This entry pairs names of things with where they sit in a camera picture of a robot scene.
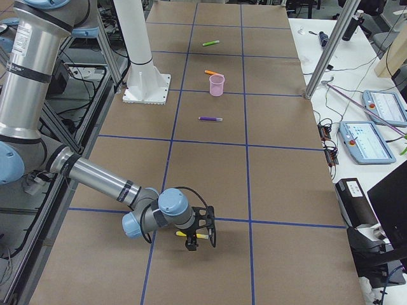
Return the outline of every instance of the label on robot arm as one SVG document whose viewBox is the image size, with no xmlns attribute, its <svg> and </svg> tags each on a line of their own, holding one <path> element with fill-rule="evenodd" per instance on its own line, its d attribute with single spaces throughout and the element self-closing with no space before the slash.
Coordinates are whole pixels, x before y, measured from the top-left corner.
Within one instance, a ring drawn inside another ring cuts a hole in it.
<svg viewBox="0 0 407 305">
<path fill-rule="evenodd" d="M 17 55 L 26 56 L 28 46 L 30 45 L 32 29 L 30 25 L 19 25 L 11 52 Z"/>
<path fill-rule="evenodd" d="M 356 181 L 347 181 L 348 189 L 352 197 L 363 197 L 362 191 Z"/>
</svg>

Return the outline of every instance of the purple marker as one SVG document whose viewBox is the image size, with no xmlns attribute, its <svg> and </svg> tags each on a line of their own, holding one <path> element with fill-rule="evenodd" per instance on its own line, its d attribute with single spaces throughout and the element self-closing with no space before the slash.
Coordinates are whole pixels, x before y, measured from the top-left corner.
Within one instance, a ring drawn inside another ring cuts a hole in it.
<svg viewBox="0 0 407 305">
<path fill-rule="evenodd" d="M 200 116 L 198 118 L 200 121 L 216 121 L 216 122 L 222 122 L 223 118 L 213 118 L 211 116 Z"/>
</svg>

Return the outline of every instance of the device screen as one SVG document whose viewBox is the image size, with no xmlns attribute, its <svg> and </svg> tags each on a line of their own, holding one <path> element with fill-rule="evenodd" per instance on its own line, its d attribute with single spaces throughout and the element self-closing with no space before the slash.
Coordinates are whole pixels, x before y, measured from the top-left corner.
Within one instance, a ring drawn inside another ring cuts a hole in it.
<svg viewBox="0 0 407 305">
<path fill-rule="evenodd" d="M 373 103 L 379 112 L 379 116 L 386 121 L 405 122 L 397 100 L 393 94 L 371 92 Z"/>
<path fill-rule="evenodd" d="M 370 124 L 352 123 L 347 125 L 364 159 L 389 158 L 379 136 Z"/>
</svg>

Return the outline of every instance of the pink cup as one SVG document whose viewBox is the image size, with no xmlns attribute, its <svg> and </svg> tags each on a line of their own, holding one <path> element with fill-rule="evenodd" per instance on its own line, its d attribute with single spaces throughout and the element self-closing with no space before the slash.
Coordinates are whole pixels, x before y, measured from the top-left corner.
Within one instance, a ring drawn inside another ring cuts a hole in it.
<svg viewBox="0 0 407 305">
<path fill-rule="evenodd" d="M 209 77 L 209 93 L 214 97 L 220 97 L 223 94 L 224 76 L 214 74 Z"/>
</svg>

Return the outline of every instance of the white desk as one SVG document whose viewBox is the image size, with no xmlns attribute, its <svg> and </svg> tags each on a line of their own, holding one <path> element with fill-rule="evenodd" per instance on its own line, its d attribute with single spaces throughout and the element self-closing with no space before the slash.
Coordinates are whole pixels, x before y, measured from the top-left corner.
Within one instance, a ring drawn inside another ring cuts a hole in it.
<svg viewBox="0 0 407 305">
<path fill-rule="evenodd" d="M 304 74 L 312 73 L 315 66 L 318 63 L 319 57 L 322 54 L 322 48 L 319 44 L 319 37 L 310 34 L 309 31 L 319 33 L 324 31 L 327 35 L 331 35 L 335 21 L 332 20 L 308 20 L 308 19 L 289 19 L 291 30 L 293 32 L 295 45 L 297 48 L 298 56 L 301 60 L 301 68 Z M 348 69 L 355 68 L 361 64 L 365 64 L 376 57 L 376 53 L 373 51 L 361 30 L 358 30 L 350 41 L 340 41 L 330 64 L 333 65 L 333 69 Z M 331 76 L 334 77 L 332 85 L 340 86 L 348 90 L 384 90 L 394 86 L 391 79 L 378 78 L 374 72 L 374 68 L 379 59 L 376 58 L 371 63 L 364 65 L 356 70 L 347 71 L 329 71 L 324 74 L 322 80 L 329 80 Z M 304 76 L 305 82 L 308 83 L 311 75 Z M 319 85 L 311 99 L 313 108 L 315 111 L 321 114 L 321 119 L 331 118 L 334 123 L 340 121 L 340 116 L 334 111 L 326 107 L 326 92 L 327 87 Z M 362 93 L 345 92 L 348 96 L 353 96 L 353 99 L 362 104 Z M 391 89 L 392 92 L 399 92 L 396 88 Z M 339 113 L 343 114 L 348 105 L 347 100 L 339 96 L 333 90 L 329 90 L 328 94 L 328 106 L 335 109 Z M 315 114 L 315 119 L 318 121 L 319 116 Z M 350 104 L 344 117 L 344 121 L 366 121 L 369 120 L 368 116 L 358 109 L 356 106 Z M 378 126 L 380 133 L 384 139 L 391 140 L 398 138 L 399 135 L 393 132 L 386 126 Z M 337 137 L 338 124 L 332 126 L 331 136 L 333 140 L 338 144 L 338 161 L 339 165 L 336 166 L 336 175 L 333 182 L 336 183 L 342 178 L 354 178 L 359 180 L 363 190 L 367 192 L 373 187 L 379 180 L 384 178 L 388 173 L 393 171 L 398 165 L 406 161 L 407 156 L 400 156 L 399 153 L 405 148 L 405 140 L 398 140 L 390 143 L 389 147 L 393 154 L 397 158 L 397 161 L 391 165 L 358 165 L 349 156 L 347 148 L 343 142 Z M 376 296 L 379 298 L 379 290 L 376 290 Z M 405 305 L 407 300 L 407 285 L 401 285 L 398 287 L 389 287 L 387 289 L 389 293 L 385 297 L 385 304 L 391 305 Z"/>
</svg>

